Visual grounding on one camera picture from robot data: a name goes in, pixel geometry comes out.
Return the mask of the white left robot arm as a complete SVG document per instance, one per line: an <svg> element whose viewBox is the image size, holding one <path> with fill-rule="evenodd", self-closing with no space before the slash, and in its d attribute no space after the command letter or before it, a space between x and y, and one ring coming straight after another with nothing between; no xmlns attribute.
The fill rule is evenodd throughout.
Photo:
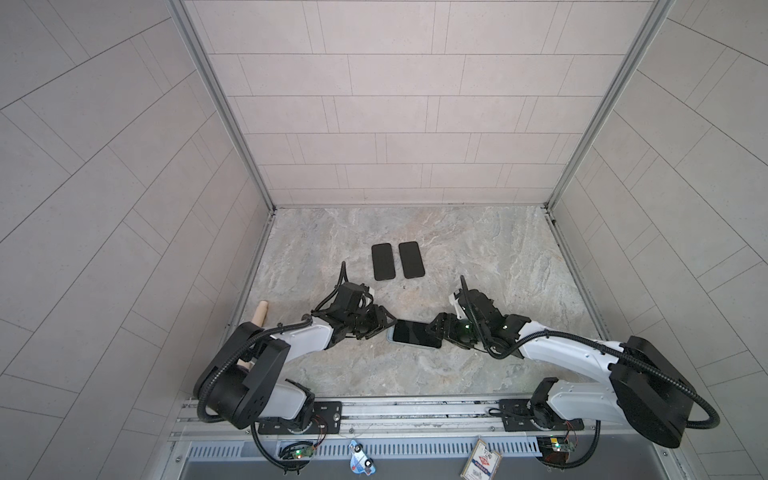
<svg viewBox="0 0 768 480"><path fill-rule="evenodd" d="M242 324L200 374L193 395L204 423L228 422L242 430L276 422L303 431L312 422L315 395L283 374L284 366L347 338L367 340L392 327L396 317L369 304L357 310L330 307L298 323L264 329Z"/></svg>

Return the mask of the purple-edged phone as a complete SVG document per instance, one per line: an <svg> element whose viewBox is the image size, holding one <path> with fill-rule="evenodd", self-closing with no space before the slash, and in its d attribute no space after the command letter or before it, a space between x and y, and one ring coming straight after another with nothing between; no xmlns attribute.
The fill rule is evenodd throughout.
<svg viewBox="0 0 768 480"><path fill-rule="evenodd" d="M406 279L425 276L425 267L419 244L416 241L403 242L398 245L403 275Z"/></svg>
<svg viewBox="0 0 768 480"><path fill-rule="evenodd" d="M396 277L394 254L390 243L375 244L371 247L373 274L376 281L392 280Z"/></svg>

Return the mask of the black phone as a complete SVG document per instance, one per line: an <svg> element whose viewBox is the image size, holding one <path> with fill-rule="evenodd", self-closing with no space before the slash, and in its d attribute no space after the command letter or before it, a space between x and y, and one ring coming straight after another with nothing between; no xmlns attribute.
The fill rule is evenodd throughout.
<svg viewBox="0 0 768 480"><path fill-rule="evenodd" d="M395 322L390 340L394 343L431 349L440 349L442 346L442 339L431 332L427 324L407 320Z"/></svg>

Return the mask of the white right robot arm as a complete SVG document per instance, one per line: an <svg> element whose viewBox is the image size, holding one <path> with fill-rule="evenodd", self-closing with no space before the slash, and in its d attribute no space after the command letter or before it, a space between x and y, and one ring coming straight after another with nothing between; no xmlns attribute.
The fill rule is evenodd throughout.
<svg viewBox="0 0 768 480"><path fill-rule="evenodd" d="M518 417L542 430L574 420L602 421L628 425L657 445L677 448L689 427L695 389L640 337L624 343L592 340L515 314L485 320L441 313L426 330L465 349L481 344L495 359L542 361L586 377L584 383L556 377L539 383Z"/></svg>

